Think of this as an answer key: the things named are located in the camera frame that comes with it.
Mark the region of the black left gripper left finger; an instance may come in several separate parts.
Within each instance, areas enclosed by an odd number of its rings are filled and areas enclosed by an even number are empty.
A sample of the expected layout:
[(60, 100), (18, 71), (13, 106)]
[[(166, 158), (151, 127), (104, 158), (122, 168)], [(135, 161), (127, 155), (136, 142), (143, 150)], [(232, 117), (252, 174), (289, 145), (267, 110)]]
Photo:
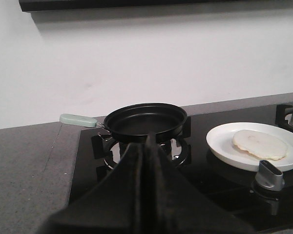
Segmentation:
[(143, 146), (128, 145), (104, 180), (66, 208), (51, 215), (40, 234), (142, 234)]

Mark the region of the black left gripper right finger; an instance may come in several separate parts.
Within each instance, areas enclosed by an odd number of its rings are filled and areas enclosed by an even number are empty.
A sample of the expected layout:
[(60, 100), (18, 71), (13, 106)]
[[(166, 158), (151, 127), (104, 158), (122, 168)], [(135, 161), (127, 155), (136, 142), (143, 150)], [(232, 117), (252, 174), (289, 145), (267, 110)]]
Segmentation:
[(145, 144), (155, 234), (252, 234), (254, 229), (201, 194), (172, 165), (149, 133)]

